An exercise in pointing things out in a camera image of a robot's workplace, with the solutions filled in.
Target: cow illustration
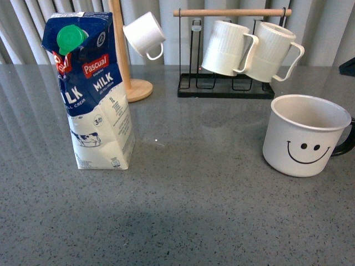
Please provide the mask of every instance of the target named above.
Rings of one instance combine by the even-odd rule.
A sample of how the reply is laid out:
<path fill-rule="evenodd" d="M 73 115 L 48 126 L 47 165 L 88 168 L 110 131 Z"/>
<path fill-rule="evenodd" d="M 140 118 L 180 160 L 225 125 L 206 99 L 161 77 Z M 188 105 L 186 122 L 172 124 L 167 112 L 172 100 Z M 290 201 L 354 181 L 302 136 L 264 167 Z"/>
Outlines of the cow illustration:
<path fill-rule="evenodd" d="M 101 139 L 99 138 L 99 134 L 97 132 L 80 135 L 71 130 L 71 133 L 77 138 L 81 147 L 98 147 L 101 145 Z"/>

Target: ribbed white mug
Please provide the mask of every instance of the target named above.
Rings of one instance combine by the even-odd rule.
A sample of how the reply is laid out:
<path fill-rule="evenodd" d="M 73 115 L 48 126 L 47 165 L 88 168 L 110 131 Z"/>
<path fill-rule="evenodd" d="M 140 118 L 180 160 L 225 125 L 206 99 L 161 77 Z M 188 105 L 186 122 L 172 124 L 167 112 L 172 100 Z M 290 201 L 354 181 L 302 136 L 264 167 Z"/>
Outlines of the ribbed white mug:
<path fill-rule="evenodd" d="M 227 76 L 236 76 L 237 73 L 247 71 L 258 44 L 258 38 L 248 32 L 247 27 L 226 21 L 215 21 L 202 67 Z M 239 69 L 246 37 L 252 38 L 252 44 L 247 52 L 244 67 Z"/>
<path fill-rule="evenodd" d="M 151 12 L 145 13 L 127 26 L 123 26 L 123 32 L 130 45 L 136 52 L 150 60 L 156 60 L 162 56 L 164 47 L 163 41 L 166 40 L 163 30 Z M 149 51 L 160 45 L 161 52 L 156 57 L 151 57 Z"/>
<path fill-rule="evenodd" d="M 305 53 L 304 47 L 294 42 L 296 35 L 288 29 L 269 22 L 261 22 L 255 35 L 259 38 L 259 45 L 246 75 L 266 83 L 271 82 L 273 78 L 278 81 L 288 79 L 296 63 Z M 286 76 L 281 78 L 277 72 L 292 46 L 300 53 L 291 64 Z"/>

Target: wooden dowel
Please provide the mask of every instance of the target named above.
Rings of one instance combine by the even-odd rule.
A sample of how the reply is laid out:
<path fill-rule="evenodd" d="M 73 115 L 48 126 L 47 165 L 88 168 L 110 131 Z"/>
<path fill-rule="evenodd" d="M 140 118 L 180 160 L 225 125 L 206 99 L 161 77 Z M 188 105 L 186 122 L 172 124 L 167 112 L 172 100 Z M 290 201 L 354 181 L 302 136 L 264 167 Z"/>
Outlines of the wooden dowel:
<path fill-rule="evenodd" d="M 121 13 L 120 1 L 118 0 L 109 0 L 110 11 L 113 14 L 113 25 L 115 28 L 115 46 L 116 46 L 116 55 L 118 66 L 120 68 L 122 81 L 125 87 L 125 90 L 131 89 L 131 80 L 129 73 L 129 66 L 127 60 L 126 46 L 125 46 L 125 37 L 123 33 L 123 20 Z"/>
<path fill-rule="evenodd" d="M 174 17 L 245 17 L 245 16 L 261 16 L 261 17 L 282 17 L 283 9 L 185 9 L 174 10 Z M 285 16 L 291 15 L 291 9 L 287 9 Z"/>

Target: wooden stand pole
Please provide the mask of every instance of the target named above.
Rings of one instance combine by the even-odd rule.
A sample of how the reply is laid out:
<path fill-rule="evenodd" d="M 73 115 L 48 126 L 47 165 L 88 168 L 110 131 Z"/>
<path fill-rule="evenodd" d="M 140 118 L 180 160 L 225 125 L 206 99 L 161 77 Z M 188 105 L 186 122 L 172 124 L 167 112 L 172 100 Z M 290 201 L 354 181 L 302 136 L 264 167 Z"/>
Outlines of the wooden stand pole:
<path fill-rule="evenodd" d="M 109 0 L 110 11 L 113 14 L 115 29 L 115 45 L 118 66 L 120 68 L 124 88 L 129 103 L 147 98 L 153 92 L 153 85 L 141 79 L 131 79 L 127 60 L 125 37 L 123 33 L 123 20 L 119 0 Z"/>
<path fill-rule="evenodd" d="M 174 17 L 208 17 L 208 16 L 224 16 L 224 17 L 289 17 L 292 13 L 291 9 L 186 9 L 174 10 Z"/>

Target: window curtain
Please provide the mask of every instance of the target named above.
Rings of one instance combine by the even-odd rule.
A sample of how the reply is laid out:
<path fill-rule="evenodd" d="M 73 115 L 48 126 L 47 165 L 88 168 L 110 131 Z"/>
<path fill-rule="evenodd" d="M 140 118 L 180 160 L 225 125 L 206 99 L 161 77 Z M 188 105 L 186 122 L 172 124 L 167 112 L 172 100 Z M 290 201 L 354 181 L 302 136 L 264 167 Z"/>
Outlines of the window curtain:
<path fill-rule="evenodd" d="M 305 48 L 299 65 L 339 66 L 355 57 L 355 0 L 120 0 L 124 24 L 129 24 L 151 11 L 166 36 L 164 56 L 155 61 L 139 56 L 126 45 L 130 64 L 188 65 L 191 26 L 194 18 L 179 18 L 173 11 L 181 9 L 292 9 L 285 27 L 297 36 L 296 42 Z M 54 64 L 51 54 L 41 46 L 45 22 L 55 12 L 108 12 L 108 0 L 6 0 L 0 1 L 0 64 Z M 253 28 L 254 19 L 278 24 L 279 17 L 202 17 L 200 56 L 207 47 L 213 23 L 217 19 Z M 197 55 L 197 42 L 192 44 Z M 283 65 L 290 65 L 296 56 L 291 49 Z"/>

